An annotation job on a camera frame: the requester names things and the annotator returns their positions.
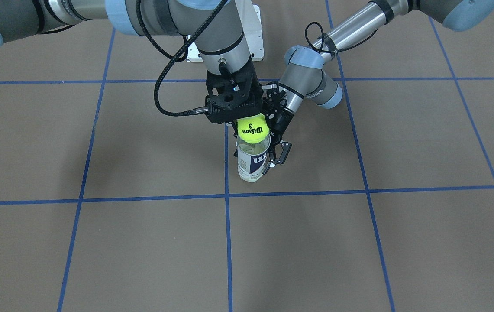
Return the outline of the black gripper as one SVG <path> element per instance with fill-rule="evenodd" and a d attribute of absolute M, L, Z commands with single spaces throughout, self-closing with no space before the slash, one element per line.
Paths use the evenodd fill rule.
<path fill-rule="evenodd" d="M 286 108 L 288 104 L 286 91 L 279 87 L 277 82 L 267 83 L 262 86 L 262 90 L 266 92 L 266 97 L 262 99 L 263 114 L 266 116 L 271 137 L 273 140 L 280 140 L 294 118 L 294 113 Z M 281 153 L 278 156 L 276 155 L 276 147 L 281 148 Z M 262 174 L 266 175 L 273 164 L 284 164 L 291 148 L 292 144 L 286 141 L 280 141 L 274 147 L 269 147 Z"/>
<path fill-rule="evenodd" d="M 262 112 L 263 90 L 250 59 L 228 76 L 207 71 L 207 90 L 205 114 L 211 123 L 228 123 Z"/>

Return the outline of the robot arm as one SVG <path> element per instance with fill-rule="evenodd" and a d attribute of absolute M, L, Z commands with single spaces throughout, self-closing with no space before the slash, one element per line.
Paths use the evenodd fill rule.
<path fill-rule="evenodd" d="M 302 101 L 311 99 L 330 109 L 342 99 L 338 83 L 323 66 L 339 53 L 359 46 L 395 17 L 419 10 L 444 27 L 462 32 L 479 24 L 494 10 L 494 0 L 370 0 L 363 8 L 306 47 L 294 46 L 284 56 L 286 71 L 278 82 L 277 112 L 271 113 L 267 164 L 264 172 L 286 161 L 291 144 L 282 140 Z"/>
<path fill-rule="evenodd" d="M 37 34 L 52 34 L 86 20 L 107 19 L 123 34 L 183 38 L 154 89 L 158 111 L 172 117 L 204 114 L 212 123 L 230 123 L 263 111 L 263 90 L 255 74 L 247 38 L 233 0 L 0 0 L 0 46 Z M 158 93 L 192 43 L 207 68 L 208 95 L 201 108 L 169 112 Z"/>

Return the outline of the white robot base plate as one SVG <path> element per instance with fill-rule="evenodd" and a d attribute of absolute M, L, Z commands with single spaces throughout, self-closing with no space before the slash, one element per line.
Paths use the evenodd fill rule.
<path fill-rule="evenodd" d="M 197 51 L 188 51 L 188 59 L 202 61 L 212 73 L 220 65 L 237 72 L 252 60 L 263 59 L 262 24 L 250 0 L 179 0 L 178 4 L 184 10 L 179 28 L 190 37 L 215 14 L 194 39 Z"/>

